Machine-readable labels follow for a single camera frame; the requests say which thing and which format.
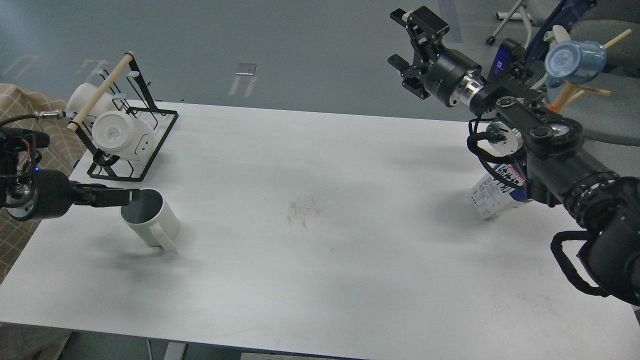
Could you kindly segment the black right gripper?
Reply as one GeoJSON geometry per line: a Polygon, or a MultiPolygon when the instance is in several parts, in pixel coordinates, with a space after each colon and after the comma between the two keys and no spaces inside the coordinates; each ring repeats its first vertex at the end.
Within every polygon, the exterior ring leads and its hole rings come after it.
{"type": "Polygon", "coordinates": [[[426,6],[411,11],[398,8],[390,13],[390,19],[407,31],[414,50],[414,64],[398,54],[387,58],[400,73],[405,90],[421,100],[434,96],[452,108],[469,106],[486,87],[479,64],[460,51],[443,51],[442,39],[450,32],[450,25],[434,11],[426,6]]]}

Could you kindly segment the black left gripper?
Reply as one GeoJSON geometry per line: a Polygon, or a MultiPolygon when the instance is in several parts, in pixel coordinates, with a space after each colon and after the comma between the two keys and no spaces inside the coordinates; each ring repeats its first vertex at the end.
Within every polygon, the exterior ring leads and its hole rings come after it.
{"type": "Polygon", "coordinates": [[[68,212],[73,203],[94,208],[126,207],[131,201],[137,201],[141,194],[141,189],[108,187],[97,183],[77,183],[74,188],[69,178],[58,170],[36,171],[31,185],[33,196],[28,202],[7,208],[9,216],[16,221],[59,218],[68,212]],[[80,193],[80,199],[77,199],[76,191],[80,193]]]}

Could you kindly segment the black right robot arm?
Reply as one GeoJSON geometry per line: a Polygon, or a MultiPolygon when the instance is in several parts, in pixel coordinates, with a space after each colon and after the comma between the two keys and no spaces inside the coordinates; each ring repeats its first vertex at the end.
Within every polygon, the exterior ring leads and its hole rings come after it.
{"type": "Polygon", "coordinates": [[[421,100],[434,96],[447,107],[467,105],[476,116],[496,111],[496,119],[519,132],[514,155],[494,156],[478,141],[499,142],[497,132],[470,127],[467,148],[496,177],[490,164],[524,167],[525,184],[501,179],[549,207],[562,205],[581,227],[554,235],[550,249],[567,280],[590,296],[613,296],[639,305],[639,180],[621,177],[583,148],[583,126],[550,109],[542,94],[528,88],[517,61],[500,79],[487,80],[475,61],[442,39],[450,25],[425,6],[396,9],[390,18],[403,27],[414,50],[409,63],[397,54],[388,63],[402,86],[421,100]]]}

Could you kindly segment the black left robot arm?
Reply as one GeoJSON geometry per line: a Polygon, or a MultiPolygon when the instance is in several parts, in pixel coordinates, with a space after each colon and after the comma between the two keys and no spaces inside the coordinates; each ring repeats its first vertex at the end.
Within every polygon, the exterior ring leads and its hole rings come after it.
{"type": "Polygon", "coordinates": [[[140,189],[71,181],[61,171],[39,167],[39,149],[50,145],[45,132],[9,127],[20,120],[64,117],[63,111],[38,111],[1,121],[1,207],[12,219],[25,222],[60,218],[71,206],[127,207],[140,201],[140,189]]]}

